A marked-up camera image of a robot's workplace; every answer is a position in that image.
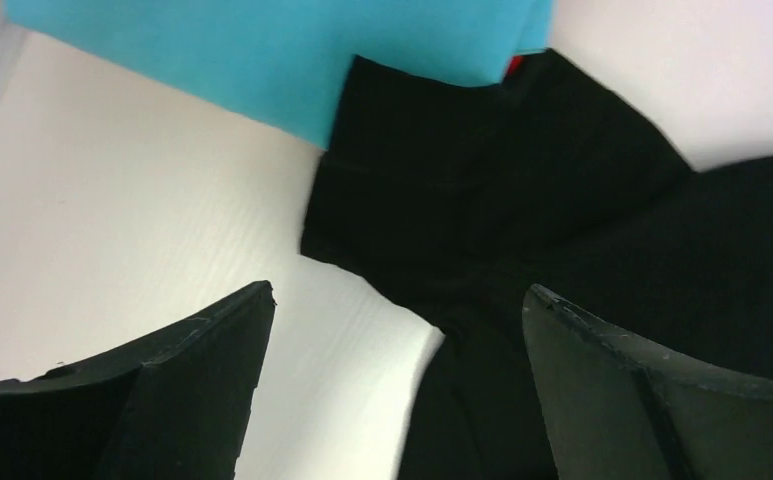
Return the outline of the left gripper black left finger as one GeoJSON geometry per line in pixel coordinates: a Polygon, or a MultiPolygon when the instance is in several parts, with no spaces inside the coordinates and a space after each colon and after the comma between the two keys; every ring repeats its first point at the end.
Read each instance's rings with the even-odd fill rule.
{"type": "Polygon", "coordinates": [[[276,303],[268,281],[29,381],[0,381],[0,479],[231,479],[276,303]]]}

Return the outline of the black t-shirt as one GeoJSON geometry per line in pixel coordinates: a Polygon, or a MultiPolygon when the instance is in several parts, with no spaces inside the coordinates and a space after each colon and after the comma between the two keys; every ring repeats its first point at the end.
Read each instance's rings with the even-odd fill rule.
{"type": "Polygon", "coordinates": [[[695,171],[553,50],[479,88],[356,58],[300,251],[443,333],[402,479],[556,477],[522,330],[535,284],[773,379],[773,155],[695,171]]]}

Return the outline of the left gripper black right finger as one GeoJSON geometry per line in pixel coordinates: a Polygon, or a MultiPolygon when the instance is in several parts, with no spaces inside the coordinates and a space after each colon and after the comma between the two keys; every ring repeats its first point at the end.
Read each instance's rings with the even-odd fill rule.
{"type": "Polygon", "coordinates": [[[608,323],[541,285],[523,332],[563,479],[773,479],[773,380],[608,323]]]}

